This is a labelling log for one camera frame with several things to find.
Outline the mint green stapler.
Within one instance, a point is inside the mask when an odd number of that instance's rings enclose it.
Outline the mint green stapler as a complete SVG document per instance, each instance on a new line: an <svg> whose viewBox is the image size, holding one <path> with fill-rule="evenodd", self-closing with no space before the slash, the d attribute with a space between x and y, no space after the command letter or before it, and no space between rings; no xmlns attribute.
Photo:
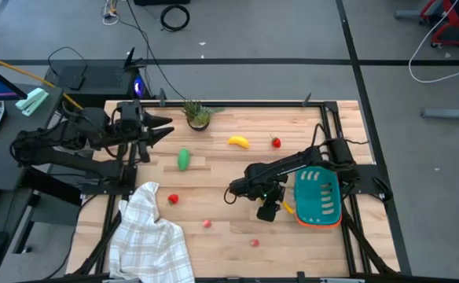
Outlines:
<svg viewBox="0 0 459 283"><path fill-rule="evenodd" d="M38 87L29 92L26 99L19 100L15 106L24 116L30 116L48 97L49 93Z"/></svg>

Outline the teal basket with orange rim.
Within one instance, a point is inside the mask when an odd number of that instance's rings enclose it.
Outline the teal basket with orange rim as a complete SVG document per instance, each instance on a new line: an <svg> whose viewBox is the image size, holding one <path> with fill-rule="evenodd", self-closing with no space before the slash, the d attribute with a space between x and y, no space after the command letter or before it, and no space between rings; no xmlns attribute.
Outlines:
<svg viewBox="0 0 459 283"><path fill-rule="evenodd" d="M303 226L335 227L342 219L337 174L323 167L305 167L296 172L294 184L296 220Z"/></svg>

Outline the white checked dish cloth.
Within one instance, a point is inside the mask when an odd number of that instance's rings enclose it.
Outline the white checked dish cloth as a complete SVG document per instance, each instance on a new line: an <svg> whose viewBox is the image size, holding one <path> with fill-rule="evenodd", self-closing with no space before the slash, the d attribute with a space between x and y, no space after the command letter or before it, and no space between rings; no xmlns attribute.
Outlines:
<svg viewBox="0 0 459 283"><path fill-rule="evenodd" d="M183 229L160 217L157 182L119 202L121 223L109 249L109 275L141 283L195 283Z"/></svg>

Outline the black computer tower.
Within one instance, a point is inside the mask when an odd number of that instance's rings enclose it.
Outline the black computer tower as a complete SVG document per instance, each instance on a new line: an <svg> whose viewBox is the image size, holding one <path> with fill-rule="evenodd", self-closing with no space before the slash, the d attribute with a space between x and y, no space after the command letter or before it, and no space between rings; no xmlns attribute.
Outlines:
<svg viewBox="0 0 459 283"><path fill-rule="evenodd" d="M133 59L134 50L121 61L76 61L50 65L45 80L60 87L83 107L104 107L107 101L150 99L149 88Z"/></svg>

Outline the black aluminium table frame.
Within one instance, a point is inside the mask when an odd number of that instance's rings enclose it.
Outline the black aluminium table frame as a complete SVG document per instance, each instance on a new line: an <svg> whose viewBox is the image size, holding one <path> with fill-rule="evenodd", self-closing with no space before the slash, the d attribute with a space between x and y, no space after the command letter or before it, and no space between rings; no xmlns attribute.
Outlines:
<svg viewBox="0 0 459 283"><path fill-rule="evenodd" d="M155 116L172 118L174 131L150 151L151 160L138 165L137 181L158 182L160 216L183 229L193 272L199 281L305 281L320 277L376 274L375 265L345 225L313 228L279 211L273 222L256 217L258 202L225 193L252 163L270 163L304 150L328 136L346 135L360 174L346 197L347 211L381 259L399 268L385 207L372 196L380 169L367 143L356 101L217 101L208 129L188 127L179 101L147 101ZM228 145L243 136L250 148ZM271 136L281 147L271 145ZM190 152L186 171L178 169L178 153ZM177 204L168 197L178 194ZM204 228L209 219L211 227ZM259 241L252 247L253 239Z"/></svg>

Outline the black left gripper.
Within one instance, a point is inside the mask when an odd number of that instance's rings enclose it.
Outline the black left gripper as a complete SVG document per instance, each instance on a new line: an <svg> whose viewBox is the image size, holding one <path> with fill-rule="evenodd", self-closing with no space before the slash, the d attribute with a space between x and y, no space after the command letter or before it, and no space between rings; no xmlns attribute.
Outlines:
<svg viewBox="0 0 459 283"><path fill-rule="evenodd" d="M148 112L139 116L132 123L124 123L121 119L112 121L112 129L115 137L112 139L113 145L122 145L128 142L144 142L146 146L153 147L162 138L168 136L173 127L161 127L173 121L172 118L154 116Z"/></svg>

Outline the succulent in black pot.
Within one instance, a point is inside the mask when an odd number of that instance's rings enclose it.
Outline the succulent in black pot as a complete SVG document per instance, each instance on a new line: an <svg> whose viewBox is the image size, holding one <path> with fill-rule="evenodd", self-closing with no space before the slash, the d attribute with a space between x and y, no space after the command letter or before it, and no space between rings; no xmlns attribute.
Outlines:
<svg viewBox="0 0 459 283"><path fill-rule="evenodd" d="M184 100L182 112L185 115L188 125L196 131L207 129L211 122L211 116L215 113L223 112L222 107L207 107L196 100Z"/></svg>

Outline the grey metal floor foot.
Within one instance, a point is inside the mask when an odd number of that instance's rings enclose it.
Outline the grey metal floor foot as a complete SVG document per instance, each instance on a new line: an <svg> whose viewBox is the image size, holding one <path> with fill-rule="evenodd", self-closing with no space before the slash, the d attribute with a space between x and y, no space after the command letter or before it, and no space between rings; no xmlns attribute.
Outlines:
<svg viewBox="0 0 459 283"><path fill-rule="evenodd" d="M396 20L415 20L421 21L422 17L419 10L397 10L394 13Z"/></svg>
<svg viewBox="0 0 459 283"><path fill-rule="evenodd" d="M428 119L457 119L459 120L459 108L423 108L420 111L422 118Z"/></svg>

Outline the yellow toy banana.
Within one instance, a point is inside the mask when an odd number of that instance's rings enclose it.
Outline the yellow toy banana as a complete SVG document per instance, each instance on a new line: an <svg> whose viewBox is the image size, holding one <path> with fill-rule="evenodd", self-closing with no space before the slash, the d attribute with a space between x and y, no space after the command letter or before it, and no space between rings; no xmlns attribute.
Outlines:
<svg viewBox="0 0 459 283"><path fill-rule="evenodd" d="M239 145L244 149L250 148L250 142L247 138L243 136L234 135L227 140L228 145Z"/></svg>

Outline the black desk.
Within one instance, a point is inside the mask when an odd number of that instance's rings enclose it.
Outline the black desk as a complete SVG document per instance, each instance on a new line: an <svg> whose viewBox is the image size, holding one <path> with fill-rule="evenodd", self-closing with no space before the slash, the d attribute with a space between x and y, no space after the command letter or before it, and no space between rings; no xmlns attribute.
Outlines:
<svg viewBox="0 0 459 283"><path fill-rule="evenodd" d="M6 117L0 122L0 190L14 190L24 176L25 168L11 157L11 142L22 131L46 128L62 98L62 89L44 86L48 98L30 116L25 116L16 108L14 101L6 101Z"/></svg>

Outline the green toy cucumber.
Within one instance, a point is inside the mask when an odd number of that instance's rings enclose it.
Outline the green toy cucumber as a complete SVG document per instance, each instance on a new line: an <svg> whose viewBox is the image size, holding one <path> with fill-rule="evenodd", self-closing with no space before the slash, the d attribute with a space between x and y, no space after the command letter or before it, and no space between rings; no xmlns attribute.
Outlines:
<svg viewBox="0 0 459 283"><path fill-rule="evenodd" d="M178 153L178 169L186 171L190 164L190 152L186 148L182 148Z"/></svg>

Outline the red metal cart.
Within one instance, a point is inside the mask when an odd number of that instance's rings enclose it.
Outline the red metal cart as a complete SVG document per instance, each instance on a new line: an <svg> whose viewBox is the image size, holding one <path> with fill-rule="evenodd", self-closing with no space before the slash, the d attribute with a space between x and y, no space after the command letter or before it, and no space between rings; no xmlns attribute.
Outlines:
<svg viewBox="0 0 459 283"><path fill-rule="evenodd" d="M428 0L420 12L423 22L431 24L431 46L459 46L459 0Z"/></svg>

